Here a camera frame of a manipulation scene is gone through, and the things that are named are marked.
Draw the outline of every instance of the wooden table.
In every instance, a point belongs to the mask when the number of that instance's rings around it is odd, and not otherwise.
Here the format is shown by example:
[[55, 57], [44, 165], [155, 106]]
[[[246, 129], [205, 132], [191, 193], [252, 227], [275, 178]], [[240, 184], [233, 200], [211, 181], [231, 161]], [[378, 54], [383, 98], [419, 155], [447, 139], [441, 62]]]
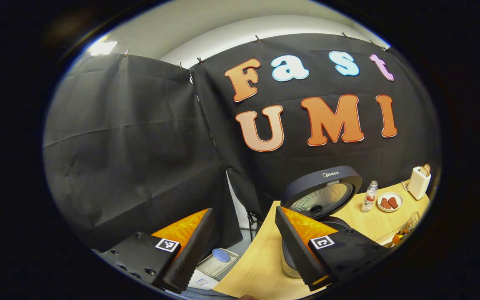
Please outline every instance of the wooden table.
[[[385, 192], [396, 192], [403, 196], [404, 203], [398, 211], [387, 213], [375, 204], [370, 212], [362, 213], [360, 207], [365, 193], [361, 193], [356, 194], [333, 216], [341, 218], [366, 237], [378, 241], [405, 224], [415, 211], [419, 212], [421, 217], [429, 205], [427, 196], [415, 200], [404, 190], [401, 183], [381, 188], [377, 195], [381, 196]], [[311, 292], [302, 279], [289, 277], [284, 273], [280, 260], [281, 237], [275, 225], [275, 207], [279, 205], [280, 201], [274, 201], [259, 233], [245, 254], [213, 290], [238, 298], [251, 295], [259, 300], [298, 299], [322, 290]]]

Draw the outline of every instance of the orange letter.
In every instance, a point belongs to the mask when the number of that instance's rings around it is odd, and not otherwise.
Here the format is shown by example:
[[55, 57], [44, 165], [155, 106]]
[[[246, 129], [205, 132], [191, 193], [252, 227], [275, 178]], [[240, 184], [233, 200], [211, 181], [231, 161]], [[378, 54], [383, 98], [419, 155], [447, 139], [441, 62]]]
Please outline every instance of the orange letter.
[[329, 134], [333, 143], [338, 141], [342, 127], [344, 127], [342, 140], [344, 142], [359, 142], [364, 139], [358, 120], [358, 97], [355, 95], [342, 95], [338, 99], [337, 112], [320, 97], [308, 97], [301, 101], [301, 106], [308, 110], [310, 117], [310, 130], [312, 137], [308, 139], [309, 146], [322, 146], [327, 143], [323, 135], [323, 128]]
[[255, 125], [256, 112], [243, 112], [236, 115], [236, 121], [240, 122], [240, 126], [242, 127], [245, 144], [249, 148], [258, 152], [268, 152], [278, 149], [280, 145], [283, 144], [283, 125], [280, 122], [280, 113], [282, 110], [281, 105], [268, 106], [262, 110], [262, 114], [268, 117], [270, 128], [272, 128], [272, 139], [270, 140], [259, 139], [257, 126]]
[[257, 72], [253, 69], [259, 66], [260, 62], [252, 58], [225, 72], [225, 76], [229, 77], [232, 87], [235, 89], [235, 102], [246, 100], [257, 93], [257, 88], [251, 87], [248, 81], [252, 83], [259, 82], [259, 75], [257, 75]]
[[398, 134], [398, 129], [394, 125], [394, 113], [392, 112], [392, 98], [387, 95], [375, 97], [377, 103], [381, 106], [383, 128], [381, 135], [385, 138], [391, 138]]

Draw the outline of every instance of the purple letter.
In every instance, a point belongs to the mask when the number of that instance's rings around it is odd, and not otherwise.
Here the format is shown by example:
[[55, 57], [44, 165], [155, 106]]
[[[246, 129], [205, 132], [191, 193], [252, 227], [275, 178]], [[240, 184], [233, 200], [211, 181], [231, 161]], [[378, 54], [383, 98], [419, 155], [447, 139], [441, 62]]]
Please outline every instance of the purple letter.
[[386, 77], [386, 79], [390, 80], [390, 81], [394, 81], [394, 76], [392, 74], [390, 74], [388, 72], [388, 70], [386, 70], [386, 64], [384, 61], [382, 61], [379, 57], [377, 57], [377, 55], [375, 54], [372, 54], [370, 56], [370, 60], [373, 61], [377, 67], [379, 67], [379, 70], [381, 70], [381, 73]]

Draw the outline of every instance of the plastic bottle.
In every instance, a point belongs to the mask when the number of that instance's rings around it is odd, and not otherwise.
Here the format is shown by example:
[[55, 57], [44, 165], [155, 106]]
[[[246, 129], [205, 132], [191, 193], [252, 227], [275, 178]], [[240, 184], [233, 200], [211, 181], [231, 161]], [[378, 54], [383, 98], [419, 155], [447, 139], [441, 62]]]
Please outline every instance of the plastic bottle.
[[374, 180], [366, 190], [366, 197], [364, 197], [364, 203], [362, 203], [362, 207], [360, 208], [361, 212], [367, 213], [372, 209], [375, 200], [377, 200], [377, 190], [377, 182]]

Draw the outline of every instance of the blue letter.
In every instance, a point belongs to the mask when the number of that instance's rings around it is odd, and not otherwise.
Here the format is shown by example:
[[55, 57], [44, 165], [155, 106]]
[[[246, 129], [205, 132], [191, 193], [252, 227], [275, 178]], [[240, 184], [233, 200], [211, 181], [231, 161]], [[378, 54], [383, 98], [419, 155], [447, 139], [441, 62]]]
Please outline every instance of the blue letter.
[[343, 76], [357, 76], [358, 75], [358, 66], [349, 53], [341, 52], [341, 51], [332, 51], [329, 53], [329, 59], [336, 63], [337, 71], [342, 74]]
[[272, 72], [272, 76], [277, 81], [288, 81], [292, 78], [305, 79], [308, 76], [308, 70], [303, 67], [303, 63], [297, 56], [279, 56], [273, 59], [272, 67], [276, 67]]

